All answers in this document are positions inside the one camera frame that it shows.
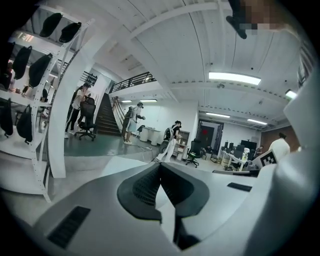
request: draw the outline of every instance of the white shirt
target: white shirt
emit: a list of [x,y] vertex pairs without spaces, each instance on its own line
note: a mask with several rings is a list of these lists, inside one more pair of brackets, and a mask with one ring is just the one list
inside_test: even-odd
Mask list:
[[130,119],[136,123],[137,122],[137,115],[140,116],[140,114],[141,114],[141,108],[136,106],[133,108],[133,115],[132,115],[132,117],[130,117]]
[[81,103],[82,96],[83,96],[82,90],[78,90],[77,93],[76,93],[76,96],[75,96],[75,98],[74,98],[74,100],[72,102],[72,107],[75,110],[80,109],[80,103]]
[[273,150],[276,160],[279,162],[281,158],[290,153],[290,146],[283,138],[279,138],[271,143],[269,150]]

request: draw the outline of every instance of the stair railing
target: stair railing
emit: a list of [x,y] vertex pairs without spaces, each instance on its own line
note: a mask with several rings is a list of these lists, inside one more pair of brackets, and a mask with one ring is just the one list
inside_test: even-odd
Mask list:
[[124,111],[122,110],[122,107],[121,107],[119,101],[118,101],[118,97],[117,96],[116,97],[112,97],[112,101],[113,101],[113,104],[112,104],[113,114],[115,115],[115,113],[117,113],[117,116],[118,116],[118,118],[119,118],[119,120],[121,122],[121,125],[123,126],[124,125],[124,120],[125,120],[125,114],[124,114]]

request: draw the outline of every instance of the green floor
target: green floor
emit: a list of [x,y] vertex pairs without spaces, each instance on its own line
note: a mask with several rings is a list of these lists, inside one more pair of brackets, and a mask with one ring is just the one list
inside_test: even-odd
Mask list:
[[159,147],[152,146],[150,142],[142,142],[136,137],[131,137],[132,145],[124,144],[122,137],[97,134],[94,141],[90,138],[79,140],[72,135],[64,139],[64,155],[67,157],[96,157],[117,156],[140,153],[140,147],[149,147],[153,150]]

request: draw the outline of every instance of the cap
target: cap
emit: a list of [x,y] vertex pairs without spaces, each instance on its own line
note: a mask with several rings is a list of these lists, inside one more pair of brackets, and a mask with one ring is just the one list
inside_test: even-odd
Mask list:
[[139,102],[137,106],[141,106],[142,108],[144,108],[144,104],[142,102]]
[[42,30],[40,32],[40,37],[43,37],[43,38],[49,37],[58,26],[62,16],[63,15],[58,12],[46,18],[45,21],[43,22]]

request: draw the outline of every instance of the staircase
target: staircase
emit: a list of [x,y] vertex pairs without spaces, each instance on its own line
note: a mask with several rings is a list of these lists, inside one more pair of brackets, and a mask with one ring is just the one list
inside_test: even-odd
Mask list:
[[104,94],[96,117],[97,133],[121,136],[108,94]]

